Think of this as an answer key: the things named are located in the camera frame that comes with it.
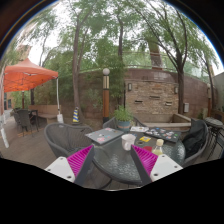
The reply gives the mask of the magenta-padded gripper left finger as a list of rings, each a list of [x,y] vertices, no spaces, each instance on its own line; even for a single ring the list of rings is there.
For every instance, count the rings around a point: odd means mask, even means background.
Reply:
[[[72,154],[68,158],[58,157],[46,171],[82,186],[94,157],[94,146],[90,145]]]

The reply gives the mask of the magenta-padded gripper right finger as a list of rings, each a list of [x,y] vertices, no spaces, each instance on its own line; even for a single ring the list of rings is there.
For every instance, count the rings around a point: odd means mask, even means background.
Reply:
[[[131,146],[131,156],[137,167],[143,186],[182,169],[179,164],[167,155],[162,154],[157,156],[135,145]]]

